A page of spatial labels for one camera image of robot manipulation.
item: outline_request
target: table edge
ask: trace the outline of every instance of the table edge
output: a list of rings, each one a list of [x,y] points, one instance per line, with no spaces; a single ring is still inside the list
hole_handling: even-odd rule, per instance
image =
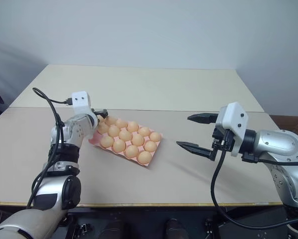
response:
[[[0,206],[26,206],[27,203],[0,202]],[[282,202],[267,203],[219,203],[222,207],[274,206]],[[112,207],[214,207],[213,203],[97,203],[78,204],[77,207],[112,208]]]

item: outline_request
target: pink egg tray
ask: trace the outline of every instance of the pink egg tray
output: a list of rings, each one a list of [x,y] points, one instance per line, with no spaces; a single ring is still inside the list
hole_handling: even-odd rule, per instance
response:
[[[138,128],[137,131],[130,132],[130,133],[132,134],[132,137],[134,137],[135,135],[139,134],[138,132],[139,132],[139,130],[140,130],[142,127],[144,127],[144,126],[139,125],[139,128]],[[123,131],[123,130],[126,130],[126,131],[127,131],[127,128],[126,128],[126,127],[123,127],[123,128],[120,129],[120,131]],[[151,160],[150,160],[150,162],[152,161],[153,155],[154,155],[154,153],[157,151],[157,148],[158,148],[158,146],[159,146],[159,144],[160,144],[160,142],[161,142],[161,140],[162,140],[162,134],[159,133],[159,135],[160,135],[160,141],[154,142],[154,143],[156,144],[156,150],[153,151],[153,152],[149,152],[149,153],[151,154]],[[140,163],[140,162],[138,161],[138,156],[140,155],[140,153],[142,153],[143,151],[145,151],[145,144],[146,144],[148,141],[151,141],[151,140],[150,140],[150,137],[149,137],[150,135],[149,135],[149,136],[143,136],[143,137],[144,137],[144,143],[143,143],[141,146],[137,146],[139,152],[138,152],[138,154],[137,154],[136,157],[132,157],[132,158],[128,158],[128,157],[125,155],[126,149],[127,149],[130,145],[133,145],[132,140],[125,141],[125,143],[126,143],[126,148],[125,148],[125,150],[122,151],[122,152],[118,152],[118,153],[117,153],[117,152],[114,151],[113,146],[104,148],[104,147],[101,145],[101,143],[100,143],[100,142],[101,142],[101,139],[102,139],[103,137],[106,137],[106,136],[109,136],[108,132],[104,132],[103,134],[101,134],[101,133],[99,133],[99,132],[96,130],[95,133],[94,133],[94,135],[93,135],[93,138],[90,139],[89,142],[90,142],[92,145],[94,145],[94,146],[101,147],[102,149],[111,151],[111,152],[113,152],[114,154],[119,154],[119,155],[123,156],[123,157],[126,158],[126,159],[129,159],[129,160],[132,160],[132,161],[134,161],[134,162],[137,162],[137,163],[140,164],[141,166],[149,166],[150,162],[145,163],[145,164]],[[112,138],[114,139],[114,142],[116,142],[117,140],[120,139],[119,136],[115,136],[115,137],[112,137]]]

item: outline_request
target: egg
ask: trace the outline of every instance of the egg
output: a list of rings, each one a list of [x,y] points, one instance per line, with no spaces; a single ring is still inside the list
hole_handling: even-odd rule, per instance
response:
[[[134,134],[133,135],[133,139],[131,140],[131,142],[135,146],[141,146],[141,145],[144,144],[145,139],[144,139],[144,137],[142,135],[140,135],[140,134],[137,133],[137,134]]]
[[[119,138],[123,141],[130,141],[133,138],[133,135],[127,130],[122,130],[119,133]]]
[[[139,129],[138,133],[141,134],[143,137],[145,137],[145,136],[149,136],[149,134],[151,132],[150,132],[150,129],[148,127],[141,127]]]
[[[105,118],[105,123],[108,124],[108,125],[112,125],[112,124],[115,124],[116,123],[116,118],[115,117],[112,117],[112,116],[107,116]]]
[[[100,140],[100,145],[103,146],[104,148],[108,148],[113,146],[114,144],[114,139],[110,136],[104,136],[102,137],[102,139]]]
[[[125,151],[125,156],[127,158],[134,158],[138,155],[138,153],[139,153],[138,147],[134,145],[130,145]]]
[[[118,134],[120,132],[120,129],[116,126],[116,125],[111,125],[108,129],[108,134],[111,136],[111,137],[117,137]]]
[[[161,134],[158,132],[152,132],[149,136],[150,140],[153,142],[158,142],[161,140]]]
[[[150,163],[151,159],[152,159],[151,154],[147,151],[143,151],[138,155],[137,161],[140,164],[147,164],[147,163]]]
[[[128,123],[122,119],[118,119],[115,123],[118,128],[126,128]]]
[[[157,144],[155,142],[148,141],[147,143],[145,143],[144,148],[145,148],[145,151],[155,152],[157,150]]]
[[[126,143],[122,139],[117,139],[114,142],[114,151],[120,153],[126,149]]]
[[[127,130],[129,132],[136,132],[138,131],[139,125],[137,122],[131,121],[128,123]]]
[[[103,123],[99,123],[97,126],[97,131],[101,134],[103,133],[107,133],[109,129],[109,126],[106,125],[104,122]]]
[[[104,121],[104,118],[102,116],[97,116],[99,122],[103,122]]]

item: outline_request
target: cable connector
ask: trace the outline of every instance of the cable connector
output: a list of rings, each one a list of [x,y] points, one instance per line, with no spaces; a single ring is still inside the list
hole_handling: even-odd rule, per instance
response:
[[[65,100],[65,103],[69,106],[73,105],[73,99],[72,98],[68,98],[67,100]]]
[[[97,116],[101,116],[102,118],[106,118],[108,116],[108,111],[106,109],[103,109],[102,111],[95,111],[95,109],[91,109],[91,111],[97,115]]]
[[[248,152],[244,152],[241,158],[243,162],[248,162],[248,163],[259,162],[259,157],[249,154]]]

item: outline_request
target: table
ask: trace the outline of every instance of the table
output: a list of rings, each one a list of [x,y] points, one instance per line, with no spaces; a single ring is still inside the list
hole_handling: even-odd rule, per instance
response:
[[[235,70],[48,65],[11,107],[49,107],[33,87],[59,100],[87,91],[92,106],[103,109],[218,111],[238,101],[247,112],[264,112]]]
[[[44,86],[42,78],[39,81],[36,78],[35,81],[31,86],[39,83],[38,87],[50,95],[51,85],[44,89],[41,87]],[[93,99],[91,88],[86,89]],[[47,160],[53,115],[49,108],[38,101],[39,107],[30,107],[38,97],[32,94],[30,101],[28,97],[29,88],[0,116],[0,205],[25,205],[32,180]],[[249,97],[249,109],[255,112],[248,113],[249,128],[277,129],[262,108],[252,103],[252,97]],[[213,106],[209,106],[209,109],[215,108],[221,101],[225,102],[225,97],[215,104],[211,103]],[[94,107],[102,108],[99,102]],[[145,101],[143,107],[160,106],[150,106]],[[109,110],[110,115],[135,120],[163,133],[163,140],[148,168],[94,147],[85,140],[79,158],[81,173],[78,177],[82,183],[80,206],[213,206],[210,181],[216,163],[190,154],[175,142],[195,142],[210,148],[214,125],[188,121],[187,116],[198,112],[183,110]],[[63,120],[73,115],[71,108],[58,108],[57,111]],[[242,162],[229,153],[217,180],[216,197],[225,206],[280,204],[266,166]]]

